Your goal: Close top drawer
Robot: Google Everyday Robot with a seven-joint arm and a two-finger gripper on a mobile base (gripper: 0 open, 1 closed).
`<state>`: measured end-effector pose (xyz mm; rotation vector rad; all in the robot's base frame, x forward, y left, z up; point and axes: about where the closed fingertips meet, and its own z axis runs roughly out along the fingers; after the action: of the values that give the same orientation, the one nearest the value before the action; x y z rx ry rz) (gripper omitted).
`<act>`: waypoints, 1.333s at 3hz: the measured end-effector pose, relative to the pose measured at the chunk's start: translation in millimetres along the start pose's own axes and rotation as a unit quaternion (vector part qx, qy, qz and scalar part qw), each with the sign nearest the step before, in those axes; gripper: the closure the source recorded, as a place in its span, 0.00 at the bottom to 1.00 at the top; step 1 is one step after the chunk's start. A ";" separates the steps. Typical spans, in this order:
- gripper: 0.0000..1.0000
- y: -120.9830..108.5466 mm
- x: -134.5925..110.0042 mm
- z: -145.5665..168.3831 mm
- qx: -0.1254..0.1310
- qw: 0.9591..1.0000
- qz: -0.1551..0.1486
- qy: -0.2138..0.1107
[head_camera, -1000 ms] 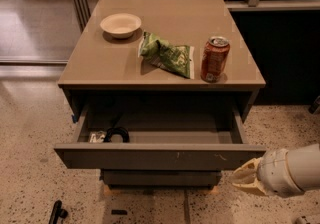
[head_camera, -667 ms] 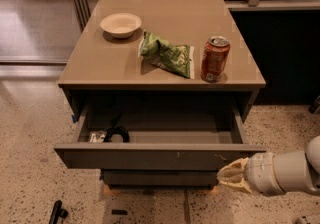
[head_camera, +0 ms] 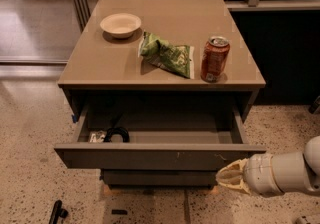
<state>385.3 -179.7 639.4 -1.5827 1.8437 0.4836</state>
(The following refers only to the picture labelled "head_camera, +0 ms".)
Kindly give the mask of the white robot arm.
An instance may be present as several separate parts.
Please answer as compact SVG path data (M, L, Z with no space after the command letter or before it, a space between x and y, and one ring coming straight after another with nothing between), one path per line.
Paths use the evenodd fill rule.
M216 174L219 185L246 193L273 197L289 192L320 195L320 136L303 152L255 154L236 160Z

